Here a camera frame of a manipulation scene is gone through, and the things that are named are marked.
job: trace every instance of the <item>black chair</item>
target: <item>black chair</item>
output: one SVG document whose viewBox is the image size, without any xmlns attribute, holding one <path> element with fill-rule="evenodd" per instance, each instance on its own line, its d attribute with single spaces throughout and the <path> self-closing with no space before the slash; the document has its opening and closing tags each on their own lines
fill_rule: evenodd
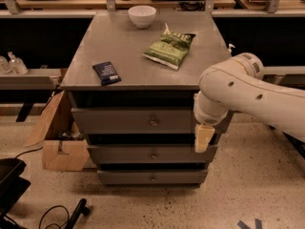
<svg viewBox="0 0 305 229">
<path fill-rule="evenodd" d="M 0 159 L 0 229 L 24 228 L 8 218 L 7 213 L 31 185 L 20 177 L 25 167 L 26 163 L 18 158 Z M 85 205 L 86 200 L 82 198 L 67 221 L 66 229 L 72 229 L 81 214 L 86 216 L 90 212 Z"/>
</svg>

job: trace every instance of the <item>floor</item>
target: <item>floor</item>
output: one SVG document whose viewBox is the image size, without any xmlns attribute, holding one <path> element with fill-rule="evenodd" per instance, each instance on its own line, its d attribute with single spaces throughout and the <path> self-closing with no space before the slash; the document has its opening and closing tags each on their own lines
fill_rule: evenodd
<svg viewBox="0 0 305 229">
<path fill-rule="evenodd" d="M 0 158 L 26 151 L 23 143 L 37 118 L 16 123 L 15 116 L 0 115 Z M 63 205 L 71 214 L 81 198 L 91 213 L 74 228 L 305 228 L 305 160 L 281 132 L 245 114 L 234 115 L 200 188 L 105 188 L 95 169 L 43 170 L 41 154 L 20 156 L 27 163 L 22 177 L 31 186 L 9 214 L 29 229 L 39 228 L 52 206 Z M 66 216 L 56 208 L 40 228 L 62 225 Z"/>
</svg>

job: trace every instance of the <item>clear bottle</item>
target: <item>clear bottle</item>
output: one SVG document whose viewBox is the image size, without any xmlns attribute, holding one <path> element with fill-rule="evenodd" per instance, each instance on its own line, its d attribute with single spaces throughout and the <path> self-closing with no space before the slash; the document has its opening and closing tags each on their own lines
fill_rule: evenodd
<svg viewBox="0 0 305 229">
<path fill-rule="evenodd" d="M 11 67 L 8 60 L 4 56 L 0 56 L 0 73 L 11 72 Z"/>
<path fill-rule="evenodd" d="M 14 73 L 25 74 L 28 72 L 28 69 L 21 58 L 16 57 L 12 52 L 9 52 L 9 58 L 9 65 Z"/>
</svg>

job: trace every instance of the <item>green chip bag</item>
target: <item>green chip bag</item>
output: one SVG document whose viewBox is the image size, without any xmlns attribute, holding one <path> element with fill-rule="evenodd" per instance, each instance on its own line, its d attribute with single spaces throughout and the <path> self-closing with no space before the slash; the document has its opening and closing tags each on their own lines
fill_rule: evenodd
<svg viewBox="0 0 305 229">
<path fill-rule="evenodd" d="M 165 26 L 166 29 L 159 40 L 152 43 L 143 52 L 143 55 L 153 61 L 178 70 L 183 58 L 189 53 L 195 34 L 171 32 L 168 25 L 165 24 Z"/>
</svg>

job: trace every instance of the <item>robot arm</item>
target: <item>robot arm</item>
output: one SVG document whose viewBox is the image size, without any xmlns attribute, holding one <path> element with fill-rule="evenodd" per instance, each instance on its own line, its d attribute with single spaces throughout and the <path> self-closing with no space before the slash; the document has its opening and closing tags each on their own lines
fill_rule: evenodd
<svg viewBox="0 0 305 229">
<path fill-rule="evenodd" d="M 262 81 L 264 67 L 251 53 L 215 64 L 200 76 L 194 115 L 204 125 L 217 125 L 229 110 L 305 142 L 305 91 Z"/>
</svg>

